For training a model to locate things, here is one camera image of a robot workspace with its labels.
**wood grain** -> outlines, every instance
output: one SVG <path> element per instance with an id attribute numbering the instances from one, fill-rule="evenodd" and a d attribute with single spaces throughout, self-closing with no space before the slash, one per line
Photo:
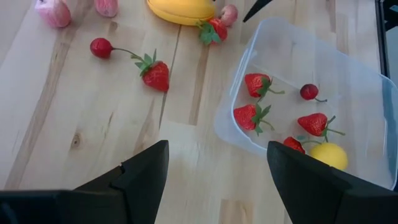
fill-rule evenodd
<path id="1" fill-rule="evenodd" d="M 157 223 L 290 223 L 267 162 L 216 136 L 217 106 L 269 17 L 284 17 L 378 71 L 374 1 L 275 0 L 243 24 L 254 1 L 216 1 L 218 9 L 235 4 L 239 18 L 226 41 L 210 47 L 196 28 L 155 17 L 145 1 L 120 0 L 119 14 L 108 19 L 92 1 L 69 0 L 73 24 L 62 30 L 48 28 L 30 1 L 8 1 L 0 9 L 13 11 L 0 14 L 12 18 L 0 22 L 0 187 L 74 189 L 168 139 Z M 124 52 L 94 58 L 88 46 L 96 37 L 140 55 L 157 49 L 171 71 L 169 92 L 144 86 Z"/>

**plastic container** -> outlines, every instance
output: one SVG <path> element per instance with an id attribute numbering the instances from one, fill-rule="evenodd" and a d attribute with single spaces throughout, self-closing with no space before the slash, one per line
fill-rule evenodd
<path id="1" fill-rule="evenodd" d="M 241 129 L 234 120 L 233 110 L 257 98 L 249 96 L 243 77 L 247 73 L 266 73 L 273 78 L 272 89 L 284 95 L 267 93 L 259 103 L 272 105 L 259 136 Z M 319 87 L 319 99 L 327 103 L 301 99 L 299 89 L 307 83 Z M 310 136 L 297 123 L 297 118 L 322 112 L 330 119 L 330 128 L 345 132 L 340 136 L 329 132 L 330 142 L 343 147 L 349 164 L 345 172 L 387 189 L 393 189 L 397 177 L 398 89 L 390 79 L 365 67 L 337 51 L 326 42 L 287 21 L 272 18 L 262 21 L 232 78 L 231 87 L 219 105 L 215 131 L 224 141 L 265 156 L 269 141 L 288 136 L 300 139 Z M 303 145 L 305 150 L 313 147 Z"/>

